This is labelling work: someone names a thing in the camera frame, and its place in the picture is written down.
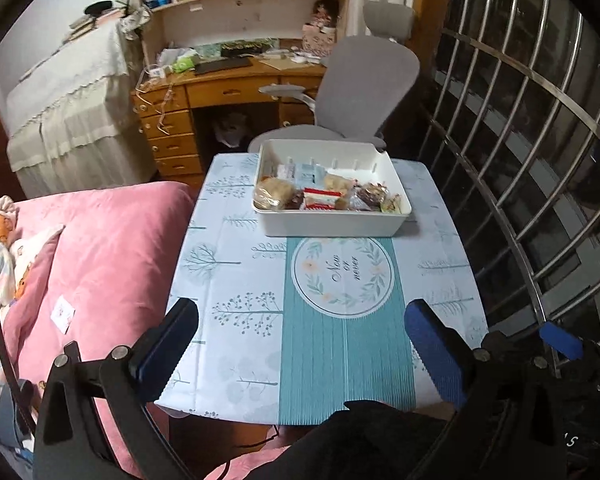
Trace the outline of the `nut cluster clear pack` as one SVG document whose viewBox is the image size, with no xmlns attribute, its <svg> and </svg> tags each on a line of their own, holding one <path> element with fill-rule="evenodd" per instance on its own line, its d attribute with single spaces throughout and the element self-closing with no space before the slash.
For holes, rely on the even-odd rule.
<svg viewBox="0 0 600 480">
<path fill-rule="evenodd" d="M 356 197 L 371 210 L 380 209 L 388 198 L 387 189 L 380 184 L 366 183 L 356 189 Z"/>
</svg>

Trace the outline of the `clear bag puffed rice cake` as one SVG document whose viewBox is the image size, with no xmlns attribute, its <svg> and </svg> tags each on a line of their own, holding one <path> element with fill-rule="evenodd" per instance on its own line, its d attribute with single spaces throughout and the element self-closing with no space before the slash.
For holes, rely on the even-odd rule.
<svg viewBox="0 0 600 480">
<path fill-rule="evenodd" d="M 253 205 L 262 210 L 282 210 L 294 197 L 296 188 L 284 179 L 269 177 L 258 182 L 254 187 Z"/>
</svg>

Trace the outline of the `red cookie package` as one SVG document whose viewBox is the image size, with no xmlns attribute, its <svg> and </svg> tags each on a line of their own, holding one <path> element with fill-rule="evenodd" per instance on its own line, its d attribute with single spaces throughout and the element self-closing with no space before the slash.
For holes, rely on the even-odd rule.
<svg viewBox="0 0 600 480">
<path fill-rule="evenodd" d="M 302 207 L 309 210 L 335 210 L 341 199 L 342 195 L 338 191 L 305 188 Z"/>
</svg>

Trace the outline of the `green mooncake packet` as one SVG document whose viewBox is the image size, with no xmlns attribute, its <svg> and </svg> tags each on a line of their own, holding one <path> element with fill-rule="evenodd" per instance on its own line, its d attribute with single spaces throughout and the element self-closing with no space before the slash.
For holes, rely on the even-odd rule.
<svg viewBox="0 0 600 480">
<path fill-rule="evenodd" d="M 380 210 L 386 214 L 401 213 L 401 196 L 387 196 L 380 204 Z"/>
</svg>

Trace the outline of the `light blue white pouch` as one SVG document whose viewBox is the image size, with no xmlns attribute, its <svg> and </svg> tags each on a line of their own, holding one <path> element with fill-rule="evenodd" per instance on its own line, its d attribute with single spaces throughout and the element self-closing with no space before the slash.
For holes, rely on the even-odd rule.
<svg viewBox="0 0 600 480">
<path fill-rule="evenodd" d="M 317 164 L 300 164 L 300 162 L 285 162 L 276 169 L 276 177 L 291 182 L 295 188 L 325 187 L 326 169 Z"/>
</svg>

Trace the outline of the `pink quilt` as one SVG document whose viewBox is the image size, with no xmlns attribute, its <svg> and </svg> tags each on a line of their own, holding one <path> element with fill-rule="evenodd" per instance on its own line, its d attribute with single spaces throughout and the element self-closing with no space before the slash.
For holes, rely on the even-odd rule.
<svg viewBox="0 0 600 480">
<path fill-rule="evenodd" d="M 65 344 L 85 361 L 132 346 L 166 312 L 194 208 L 178 182 L 49 195 L 17 205 L 17 232 L 56 232 L 3 324 L 18 375 L 46 380 Z"/>
</svg>

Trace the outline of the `printed blue-white tablecloth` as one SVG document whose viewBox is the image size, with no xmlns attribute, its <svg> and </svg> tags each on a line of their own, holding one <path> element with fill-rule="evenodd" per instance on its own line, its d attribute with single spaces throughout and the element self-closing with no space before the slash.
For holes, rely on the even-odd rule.
<svg viewBox="0 0 600 480">
<path fill-rule="evenodd" d="M 189 220 L 170 296 L 199 327 L 159 398 L 175 414 L 316 425 L 343 404 L 410 410 L 437 390 L 406 336 L 425 300 L 477 347 L 477 284 L 427 168 L 394 165 L 413 211 L 391 238 L 268 237 L 251 206 L 258 159 L 216 156 Z"/>
</svg>

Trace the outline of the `cartoon print blanket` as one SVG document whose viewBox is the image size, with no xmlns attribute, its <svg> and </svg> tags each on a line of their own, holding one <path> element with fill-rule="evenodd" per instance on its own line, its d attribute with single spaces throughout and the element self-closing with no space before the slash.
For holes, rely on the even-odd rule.
<svg viewBox="0 0 600 480">
<path fill-rule="evenodd" d="M 0 334 L 4 337 L 10 362 L 17 362 L 27 337 L 34 305 L 27 285 L 32 260 L 18 254 L 16 239 L 18 208 L 11 197 L 0 198 Z M 0 395 L 7 378 L 0 357 Z"/>
</svg>

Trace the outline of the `white plastic storage bin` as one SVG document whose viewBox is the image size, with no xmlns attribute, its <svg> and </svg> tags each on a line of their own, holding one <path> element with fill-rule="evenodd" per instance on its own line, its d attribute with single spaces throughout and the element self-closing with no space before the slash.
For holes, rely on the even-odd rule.
<svg viewBox="0 0 600 480">
<path fill-rule="evenodd" d="M 267 236 L 390 237 L 412 205 L 386 153 L 368 143 L 268 140 L 252 206 Z"/>
</svg>

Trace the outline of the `lace covered cabinet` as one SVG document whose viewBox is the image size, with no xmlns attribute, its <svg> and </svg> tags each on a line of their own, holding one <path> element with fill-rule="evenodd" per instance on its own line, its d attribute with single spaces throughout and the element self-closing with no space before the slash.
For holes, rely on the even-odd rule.
<svg viewBox="0 0 600 480">
<path fill-rule="evenodd" d="M 7 157 L 27 197 L 150 180 L 156 166 L 132 102 L 142 69 L 137 34 L 110 22 L 12 89 Z"/>
</svg>

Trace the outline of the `wooden desk with drawers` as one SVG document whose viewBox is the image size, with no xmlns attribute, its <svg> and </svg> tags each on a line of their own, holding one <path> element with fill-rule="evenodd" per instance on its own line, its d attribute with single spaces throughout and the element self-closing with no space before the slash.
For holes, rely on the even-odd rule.
<svg viewBox="0 0 600 480">
<path fill-rule="evenodd" d="M 159 177 L 198 190 L 214 155 L 241 153 L 261 133 L 313 122 L 306 105 L 260 89 L 298 84 L 314 98 L 324 73 L 322 66 L 278 70 L 252 60 L 205 75 L 187 72 L 141 82 L 131 99 Z"/>
</svg>

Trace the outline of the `grey office chair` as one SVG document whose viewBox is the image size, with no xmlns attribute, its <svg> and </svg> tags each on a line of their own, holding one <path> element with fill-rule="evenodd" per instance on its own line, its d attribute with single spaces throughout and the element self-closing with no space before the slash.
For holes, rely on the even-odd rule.
<svg viewBox="0 0 600 480">
<path fill-rule="evenodd" d="M 370 34 L 337 42 L 315 98 L 298 84 L 260 89 L 266 96 L 306 104 L 314 123 L 262 133 L 250 142 L 250 153 L 274 139 L 362 142 L 378 151 L 386 148 L 382 130 L 420 72 L 417 55 L 405 45 L 411 38 L 415 11 L 404 4 L 369 1 L 363 6 L 363 18 Z"/>
</svg>

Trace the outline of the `black keyboard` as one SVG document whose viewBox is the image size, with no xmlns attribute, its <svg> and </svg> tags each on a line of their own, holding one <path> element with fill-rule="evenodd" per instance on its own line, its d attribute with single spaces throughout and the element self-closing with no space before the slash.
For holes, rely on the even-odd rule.
<svg viewBox="0 0 600 480">
<path fill-rule="evenodd" d="M 199 62 L 194 65 L 193 72 L 196 76 L 207 75 L 222 70 L 250 67 L 250 58 L 220 58 L 219 60 Z"/>
</svg>

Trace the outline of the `doll on desk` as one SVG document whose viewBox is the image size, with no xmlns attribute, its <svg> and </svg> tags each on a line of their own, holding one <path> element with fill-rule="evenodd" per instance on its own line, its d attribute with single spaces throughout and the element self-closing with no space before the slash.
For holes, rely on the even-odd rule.
<svg viewBox="0 0 600 480">
<path fill-rule="evenodd" d="M 316 0 L 310 20 L 302 26 L 302 48 L 326 58 L 337 41 L 340 4 L 338 0 Z"/>
</svg>

